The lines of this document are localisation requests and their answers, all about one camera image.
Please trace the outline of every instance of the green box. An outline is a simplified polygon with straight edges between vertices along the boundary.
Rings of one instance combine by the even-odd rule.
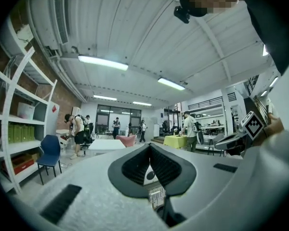
[[[28,128],[28,137],[30,141],[34,140],[34,126],[29,126]]]
[[[28,126],[23,125],[21,126],[21,142],[26,142],[28,141],[29,136],[28,136]]]
[[[21,128],[20,125],[14,125],[14,143],[21,142]]]
[[[8,140],[9,144],[14,143],[14,125],[12,124],[8,126]]]

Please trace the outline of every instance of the yellow tablecloth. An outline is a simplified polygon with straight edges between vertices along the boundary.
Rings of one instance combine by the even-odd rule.
[[[186,143],[187,143],[186,136],[178,137],[177,135],[171,135],[171,136],[166,136],[164,140],[164,145],[168,145],[176,149],[185,147]]]

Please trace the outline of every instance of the black shorts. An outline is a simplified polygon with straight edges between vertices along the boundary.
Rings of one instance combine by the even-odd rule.
[[[84,131],[78,132],[75,137],[75,144],[83,144]]]

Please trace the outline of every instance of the shoe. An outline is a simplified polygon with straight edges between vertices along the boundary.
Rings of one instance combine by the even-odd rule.
[[[77,158],[77,154],[76,154],[76,153],[74,153],[74,154],[70,157],[71,160],[73,160],[73,159],[75,159],[75,158]]]

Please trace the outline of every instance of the pink chair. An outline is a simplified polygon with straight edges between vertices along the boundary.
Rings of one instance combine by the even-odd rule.
[[[117,135],[116,140],[120,140],[125,147],[131,147],[135,145],[136,135],[131,135],[129,137]]]

